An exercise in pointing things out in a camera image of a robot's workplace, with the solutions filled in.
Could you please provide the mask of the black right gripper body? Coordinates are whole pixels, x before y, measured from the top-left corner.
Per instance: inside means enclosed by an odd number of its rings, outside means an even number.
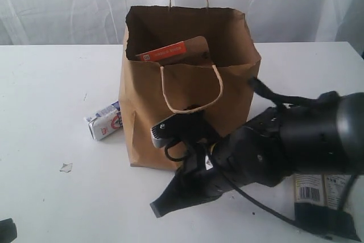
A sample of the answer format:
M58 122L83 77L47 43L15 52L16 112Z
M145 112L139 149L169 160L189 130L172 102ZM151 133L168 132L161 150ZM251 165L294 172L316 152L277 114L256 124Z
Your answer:
M279 129L287 111L269 107L216 142L188 145L191 155L183 168L215 169L227 184L227 192L251 183L274 187L292 175Z

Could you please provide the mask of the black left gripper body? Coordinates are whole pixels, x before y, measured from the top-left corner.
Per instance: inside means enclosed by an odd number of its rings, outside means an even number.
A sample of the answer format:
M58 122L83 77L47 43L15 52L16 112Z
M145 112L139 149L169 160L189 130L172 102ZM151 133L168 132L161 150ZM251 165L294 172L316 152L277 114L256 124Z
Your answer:
M11 243L17 236L17 228L12 218L0 221L0 243Z

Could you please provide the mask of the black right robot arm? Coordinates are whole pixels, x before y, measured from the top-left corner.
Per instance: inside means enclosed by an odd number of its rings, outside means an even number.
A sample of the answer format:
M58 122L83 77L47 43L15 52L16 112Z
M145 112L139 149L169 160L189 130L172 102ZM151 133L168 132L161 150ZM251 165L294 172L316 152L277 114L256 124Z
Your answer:
M224 137L203 112L173 114L151 129L151 138L165 152L179 143L186 148L173 179L151 203L162 217L252 183L274 187L292 174L362 175L363 94L285 102Z

